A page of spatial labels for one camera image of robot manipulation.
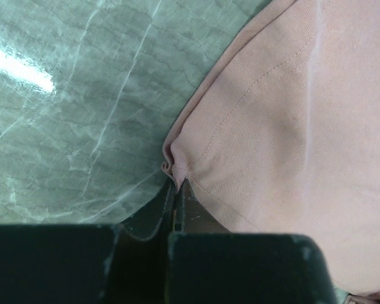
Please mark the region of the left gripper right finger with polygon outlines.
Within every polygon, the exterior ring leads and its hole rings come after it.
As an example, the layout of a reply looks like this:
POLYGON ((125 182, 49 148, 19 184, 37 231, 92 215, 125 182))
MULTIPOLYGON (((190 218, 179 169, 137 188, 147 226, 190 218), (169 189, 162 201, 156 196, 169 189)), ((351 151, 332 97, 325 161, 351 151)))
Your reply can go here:
POLYGON ((335 303, 327 265, 300 234, 233 233, 196 200, 177 194, 168 238, 169 303, 335 303))

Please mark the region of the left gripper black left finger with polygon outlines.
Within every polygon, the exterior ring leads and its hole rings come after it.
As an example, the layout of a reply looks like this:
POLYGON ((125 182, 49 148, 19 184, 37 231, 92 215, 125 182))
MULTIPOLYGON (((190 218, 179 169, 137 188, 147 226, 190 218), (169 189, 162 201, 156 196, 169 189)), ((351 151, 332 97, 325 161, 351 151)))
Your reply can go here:
POLYGON ((0 225, 0 303, 162 303, 175 186, 119 224, 0 225))

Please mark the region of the pink printed t shirt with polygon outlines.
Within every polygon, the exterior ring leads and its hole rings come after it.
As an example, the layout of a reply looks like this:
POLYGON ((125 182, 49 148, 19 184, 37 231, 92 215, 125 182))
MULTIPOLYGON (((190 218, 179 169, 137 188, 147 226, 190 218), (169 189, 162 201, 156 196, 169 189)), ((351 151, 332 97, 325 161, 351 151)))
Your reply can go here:
POLYGON ((309 236, 347 303, 380 303, 380 1, 271 1, 163 154, 224 227, 309 236))

